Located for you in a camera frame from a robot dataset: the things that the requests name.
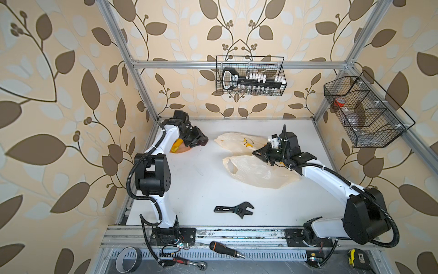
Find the banana print plastic bag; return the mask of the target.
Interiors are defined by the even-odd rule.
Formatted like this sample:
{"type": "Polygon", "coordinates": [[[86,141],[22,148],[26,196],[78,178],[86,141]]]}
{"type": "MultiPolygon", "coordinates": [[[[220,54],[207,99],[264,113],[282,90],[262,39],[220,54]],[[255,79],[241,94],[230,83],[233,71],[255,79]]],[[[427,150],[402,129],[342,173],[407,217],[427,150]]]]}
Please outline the banana print plastic bag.
{"type": "Polygon", "coordinates": [[[222,160],[223,165],[232,177],[245,184],[279,189],[300,181],[297,172],[271,166],[252,155],[252,152],[262,148],[268,142],[263,137],[227,132],[217,137],[215,142],[232,153],[232,156],[222,160]]]}

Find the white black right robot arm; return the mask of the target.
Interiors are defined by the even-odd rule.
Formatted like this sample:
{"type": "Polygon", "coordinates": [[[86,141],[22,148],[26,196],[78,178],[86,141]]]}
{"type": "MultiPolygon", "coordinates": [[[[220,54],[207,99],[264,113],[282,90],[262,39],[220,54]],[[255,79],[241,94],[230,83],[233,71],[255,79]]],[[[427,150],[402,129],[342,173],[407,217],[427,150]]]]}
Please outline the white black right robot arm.
{"type": "Polygon", "coordinates": [[[324,188],[344,206],[341,217],[320,216],[303,225],[299,239],[306,245],[314,246],[325,238],[352,240],[361,245],[372,243],[383,248],[399,244],[400,232],[387,211],[383,194],[376,188],[364,188],[350,182],[323,165],[313,154],[301,151],[294,133],[283,129],[252,154],[271,166],[282,163],[287,170],[324,188]]]}

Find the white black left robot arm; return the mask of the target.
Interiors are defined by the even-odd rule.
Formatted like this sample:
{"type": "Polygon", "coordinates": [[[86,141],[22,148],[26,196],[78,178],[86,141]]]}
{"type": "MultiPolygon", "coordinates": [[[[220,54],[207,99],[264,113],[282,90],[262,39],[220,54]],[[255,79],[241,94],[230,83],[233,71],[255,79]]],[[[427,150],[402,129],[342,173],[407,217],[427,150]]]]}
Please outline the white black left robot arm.
{"type": "Polygon", "coordinates": [[[151,237],[157,245],[188,243],[189,236],[180,232],[177,214],[166,195],[172,181],[167,154],[181,145],[187,148],[205,146],[209,139],[197,126],[191,125],[189,115],[181,110],[159,123],[159,128],[162,133],[157,135],[152,146],[135,156],[127,178],[127,193],[134,200],[150,201],[154,206],[157,221],[151,223],[144,217],[140,221],[152,228],[151,237]]]}

